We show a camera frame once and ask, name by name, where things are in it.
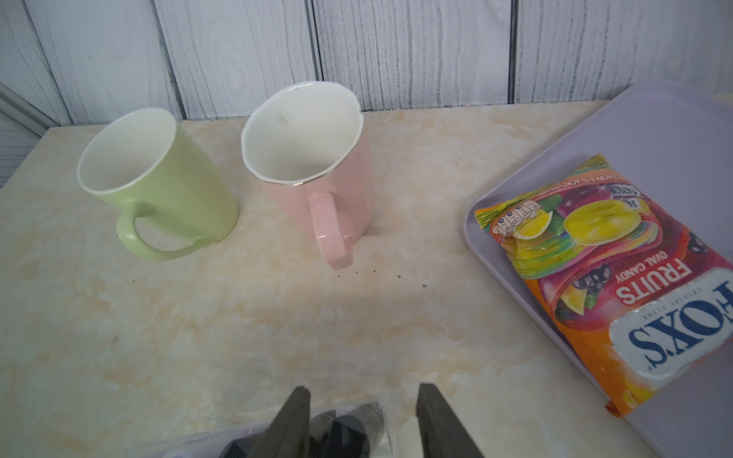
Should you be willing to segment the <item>black lipstick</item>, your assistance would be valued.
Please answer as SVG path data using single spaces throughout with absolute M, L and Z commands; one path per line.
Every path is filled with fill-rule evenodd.
M 386 430 L 385 414 L 379 403 L 358 406 L 333 421 L 323 457 L 370 457 Z
M 248 458 L 253 450 L 252 443 L 246 439 L 238 439 L 227 444 L 220 458 Z

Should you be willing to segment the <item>black lipstick diagonal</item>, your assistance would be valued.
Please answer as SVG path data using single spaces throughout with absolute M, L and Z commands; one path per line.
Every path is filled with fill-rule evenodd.
M 336 418 L 336 411 L 329 410 L 316 415 L 310 420 L 308 452 L 310 458 L 321 458 L 324 455 L 332 425 Z

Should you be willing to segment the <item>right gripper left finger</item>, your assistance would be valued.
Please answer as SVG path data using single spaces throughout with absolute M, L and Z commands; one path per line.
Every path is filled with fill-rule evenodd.
M 300 385 L 257 442 L 251 458 L 309 457 L 310 392 Z

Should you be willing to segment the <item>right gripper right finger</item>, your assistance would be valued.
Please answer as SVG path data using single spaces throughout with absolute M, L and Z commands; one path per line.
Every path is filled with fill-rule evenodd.
M 435 384 L 420 384 L 415 410 L 425 458 L 484 457 Z

